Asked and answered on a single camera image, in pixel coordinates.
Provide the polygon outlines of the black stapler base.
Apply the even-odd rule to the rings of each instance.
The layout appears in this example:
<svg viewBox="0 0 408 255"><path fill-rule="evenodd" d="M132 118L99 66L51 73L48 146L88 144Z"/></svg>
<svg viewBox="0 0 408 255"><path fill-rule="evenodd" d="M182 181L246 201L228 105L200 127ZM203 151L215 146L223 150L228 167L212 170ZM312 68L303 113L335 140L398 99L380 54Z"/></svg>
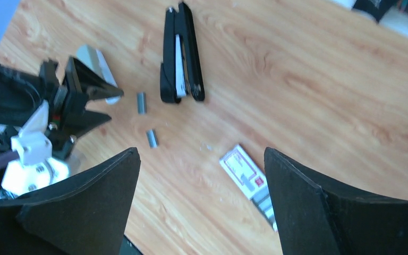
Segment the black stapler base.
<svg viewBox="0 0 408 255"><path fill-rule="evenodd" d="M166 10L159 86L160 98L167 104L178 104L187 96L205 100L193 16L185 2L178 4L178 10Z"/></svg>

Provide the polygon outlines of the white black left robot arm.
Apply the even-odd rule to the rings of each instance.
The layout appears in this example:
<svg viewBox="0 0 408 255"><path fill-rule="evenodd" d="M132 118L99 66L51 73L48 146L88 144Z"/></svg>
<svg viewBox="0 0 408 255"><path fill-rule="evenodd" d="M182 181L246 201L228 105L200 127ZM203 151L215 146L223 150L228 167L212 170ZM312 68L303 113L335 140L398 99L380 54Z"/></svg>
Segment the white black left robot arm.
<svg viewBox="0 0 408 255"><path fill-rule="evenodd" d="M57 67L49 59L32 74L0 64L0 190L12 196L68 179L77 140L111 120L88 103L124 94L74 56L63 80Z"/></svg>

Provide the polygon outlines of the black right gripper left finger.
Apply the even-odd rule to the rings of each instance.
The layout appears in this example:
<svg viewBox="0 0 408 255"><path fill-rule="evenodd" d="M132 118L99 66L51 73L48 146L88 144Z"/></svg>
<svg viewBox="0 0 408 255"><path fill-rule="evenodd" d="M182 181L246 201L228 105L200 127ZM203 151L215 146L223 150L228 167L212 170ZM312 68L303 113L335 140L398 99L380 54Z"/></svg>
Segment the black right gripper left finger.
<svg viewBox="0 0 408 255"><path fill-rule="evenodd" d="M0 254L139 254L125 236L141 159L135 147L16 199L0 200Z"/></svg>

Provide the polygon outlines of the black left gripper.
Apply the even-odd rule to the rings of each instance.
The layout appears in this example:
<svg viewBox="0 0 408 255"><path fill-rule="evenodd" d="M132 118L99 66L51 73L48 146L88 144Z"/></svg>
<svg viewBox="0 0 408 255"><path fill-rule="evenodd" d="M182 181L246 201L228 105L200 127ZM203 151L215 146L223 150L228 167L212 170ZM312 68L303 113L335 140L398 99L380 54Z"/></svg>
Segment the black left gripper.
<svg viewBox="0 0 408 255"><path fill-rule="evenodd" d="M44 99L49 103L47 131L52 142L53 157L66 160L81 136L109 122L112 118L100 112L85 110L88 100L116 101L124 96L106 65L103 75L97 74L84 62L70 56L62 82L56 77L58 63L44 61L39 70L45 88Z"/></svg>

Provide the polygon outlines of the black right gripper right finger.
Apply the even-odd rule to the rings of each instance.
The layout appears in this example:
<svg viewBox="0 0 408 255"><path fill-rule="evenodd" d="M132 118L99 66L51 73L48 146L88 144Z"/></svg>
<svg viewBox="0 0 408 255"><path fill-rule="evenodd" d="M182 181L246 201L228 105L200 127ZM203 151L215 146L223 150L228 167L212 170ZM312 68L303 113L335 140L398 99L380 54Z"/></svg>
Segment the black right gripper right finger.
<svg viewBox="0 0 408 255"><path fill-rule="evenodd" d="M274 148L264 163L283 254L408 254L408 200L348 185Z"/></svg>

